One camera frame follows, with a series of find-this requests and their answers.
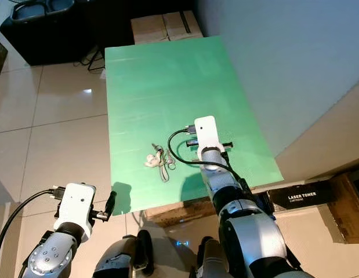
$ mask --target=green table surface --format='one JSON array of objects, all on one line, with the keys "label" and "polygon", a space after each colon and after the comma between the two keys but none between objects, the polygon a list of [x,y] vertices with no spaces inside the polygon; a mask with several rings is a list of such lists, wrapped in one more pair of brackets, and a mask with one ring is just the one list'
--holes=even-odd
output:
[{"label": "green table surface", "polygon": [[[203,116],[234,143],[231,165],[250,187],[282,180],[219,37],[107,48],[106,77],[114,215],[207,195],[197,166],[176,162],[166,183],[144,166],[151,143],[166,148],[170,134]],[[172,141],[187,160],[197,158],[190,138]]]}]

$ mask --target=tile floor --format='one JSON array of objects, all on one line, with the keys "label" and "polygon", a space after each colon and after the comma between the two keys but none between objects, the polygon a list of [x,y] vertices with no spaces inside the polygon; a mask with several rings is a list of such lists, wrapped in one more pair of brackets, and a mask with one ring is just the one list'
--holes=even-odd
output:
[{"label": "tile floor", "polygon": [[[0,77],[0,202],[18,202],[52,185],[83,181],[97,186],[95,205],[102,209],[110,191],[105,81],[72,64],[29,67],[1,41],[10,54]],[[15,277],[44,231],[52,229],[56,206],[42,197],[25,209]],[[318,208],[279,214],[277,222],[312,275],[359,277],[359,244],[333,243]],[[217,237],[215,216],[166,229],[143,222],[139,213],[112,217],[96,223],[72,262],[71,277],[90,277],[110,244],[140,228],[153,236],[154,277],[188,277],[201,238]],[[188,247],[175,246],[177,240],[188,241]]]}]

